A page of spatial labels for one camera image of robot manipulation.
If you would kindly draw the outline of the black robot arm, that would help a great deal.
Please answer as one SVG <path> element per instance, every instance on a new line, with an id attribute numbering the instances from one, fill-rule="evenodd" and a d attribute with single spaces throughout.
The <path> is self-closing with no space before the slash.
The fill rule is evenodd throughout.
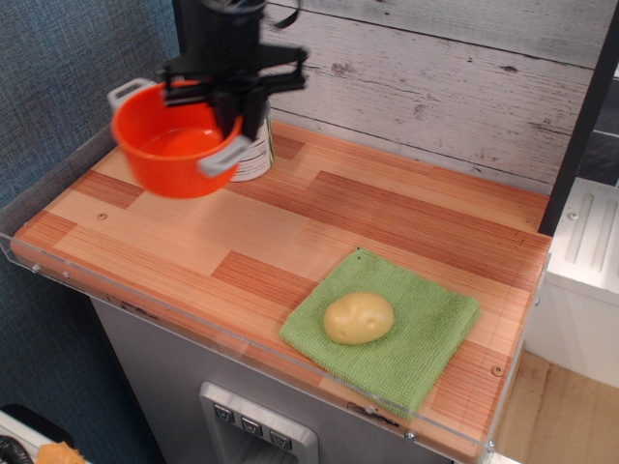
<path id="1" fill-rule="evenodd" d="M 257 137 L 268 98 L 301 90 L 308 52 L 302 47 L 260 41 L 264 1 L 176 1 L 181 54 L 159 66 L 168 106 L 206 103 L 228 135 Z"/>

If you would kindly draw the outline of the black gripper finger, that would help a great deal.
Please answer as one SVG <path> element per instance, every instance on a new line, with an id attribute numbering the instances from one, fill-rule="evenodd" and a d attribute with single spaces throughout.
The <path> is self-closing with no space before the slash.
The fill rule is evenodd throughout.
<path id="1" fill-rule="evenodd" d="M 267 98 L 262 94 L 248 94 L 242 103 L 243 126 L 242 135 L 249 140 L 255 140 L 258 130 L 266 118 Z"/>
<path id="2" fill-rule="evenodd" d="M 215 103 L 217 124 L 224 137 L 228 137 L 237 118 L 241 115 L 241 106 L 237 99 L 219 99 Z"/>

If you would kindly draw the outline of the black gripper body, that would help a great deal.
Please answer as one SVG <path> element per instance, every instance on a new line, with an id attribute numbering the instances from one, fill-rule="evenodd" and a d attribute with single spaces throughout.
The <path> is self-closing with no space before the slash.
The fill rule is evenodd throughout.
<path id="1" fill-rule="evenodd" d="M 167 105 L 214 105 L 219 97 L 242 99 L 252 92 L 268 97 L 305 86 L 303 66 L 309 53 L 302 47 L 263 43 L 263 7 L 206 8 L 207 62 L 173 58 L 158 69 Z"/>

